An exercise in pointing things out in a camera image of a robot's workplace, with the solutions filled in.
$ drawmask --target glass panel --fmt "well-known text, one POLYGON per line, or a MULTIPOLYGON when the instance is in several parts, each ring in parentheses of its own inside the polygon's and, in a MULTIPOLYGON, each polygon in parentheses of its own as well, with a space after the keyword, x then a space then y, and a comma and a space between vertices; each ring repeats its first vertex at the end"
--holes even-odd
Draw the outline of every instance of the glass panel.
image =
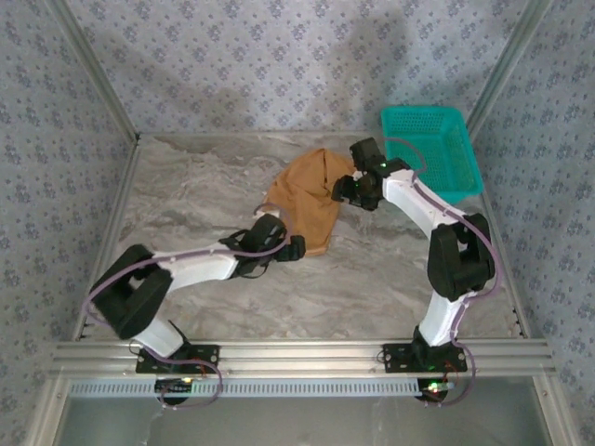
POLYGON ((153 398, 71 398, 64 418, 59 446, 551 444, 530 378, 480 380, 442 409, 413 398, 222 398, 172 412, 153 398))

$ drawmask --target aluminum rail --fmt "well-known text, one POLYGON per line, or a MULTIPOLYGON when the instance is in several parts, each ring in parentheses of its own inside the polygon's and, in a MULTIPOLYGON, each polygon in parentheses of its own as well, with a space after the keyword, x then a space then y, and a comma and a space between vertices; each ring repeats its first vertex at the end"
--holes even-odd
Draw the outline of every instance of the aluminum rail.
MULTIPOLYGON (((193 341, 221 346, 219 369, 226 378, 431 377, 440 374, 385 374, 377 358, 386 343, 410 340, 352 341, 193 341)), ((545 339, 462 340, 473 353, 479 377, 555 374, 545 339)), ((138 377, 138 344, 67 342, 57 344, 50 372, 68 378, 138 377)), ((470 371, 461 376, 470 375, 470 371)))

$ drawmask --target enclosure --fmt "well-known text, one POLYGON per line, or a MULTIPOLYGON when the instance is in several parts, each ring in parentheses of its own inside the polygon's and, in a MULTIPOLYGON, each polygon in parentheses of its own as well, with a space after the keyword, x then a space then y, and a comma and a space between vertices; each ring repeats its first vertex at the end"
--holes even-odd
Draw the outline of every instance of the enclosure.
POLYGON ((231 444, 238 429, 260 444, 426 444, 427 417, 463 444, 595 441, 590 2, 1 10, 2 444, 163 444, 190 420, 201 421, 183 441, 200 429, 231 444), (324 256, 168 295, 165 318, 221 346, 228 398, 163 413, 128 342, 81 313, 91 283, 133 243, 176 251, 249 228, 300 154, 348 154, 381 141, 385 107, 430 104, 466 119, 485 190, 457 206, 487 217, 505 264, 500 293, 461 325, 478 358, 469 399, 422 413, 416 376, 383 374, 382 345, 410 339, 430 302, 428 241, 394 207, 343 205, 324 256), (314 427, 325 413, 335 418, 314 427), (225 414, 232 429, 217 421, 225 414), (279 429, 267 437, 269 423, 279 429), (343 437, 338 425, 350 427, 343 437))

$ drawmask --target ventilation slot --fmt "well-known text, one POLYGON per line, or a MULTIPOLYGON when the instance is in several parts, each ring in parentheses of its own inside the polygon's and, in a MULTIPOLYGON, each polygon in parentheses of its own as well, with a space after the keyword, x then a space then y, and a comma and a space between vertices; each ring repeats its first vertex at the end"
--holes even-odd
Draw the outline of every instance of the ventilation slot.
MULTIPOLYGON (((75 398, 154 397, 154 380, 75 380, 69 395, 75 398)), ((189 397, 209 397, 215 380, 194 381, 189 397)), ((233 379, 223 384, 223 398, 276 397, 398 397, 420 395, 415 378, 386 379, 233 379)))

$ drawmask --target black mounting bracket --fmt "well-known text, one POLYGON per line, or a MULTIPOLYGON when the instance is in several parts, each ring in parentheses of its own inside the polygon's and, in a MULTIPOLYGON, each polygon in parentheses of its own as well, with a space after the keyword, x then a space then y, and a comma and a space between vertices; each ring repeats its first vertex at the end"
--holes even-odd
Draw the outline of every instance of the black mounting bracket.
POLYGON ((437 347, 441 351, 433 358, 420 361, 414 347, 409 344, 384 344, 382 346, 382 360, 387 374, 411 373, 452 373, 453 367, 457 372, 467 371, 467 361, 462 348, 452 344, 437 347))
MULTIPOLYGON (((216 345, 184 345, 169 359, 179 361, 202 360, 217 366, 220 346, 216 345)), ((137 374, 214 374, 208 367, 194 364, 166 364, 150 355, 144 348, 137 359, 137 374)))

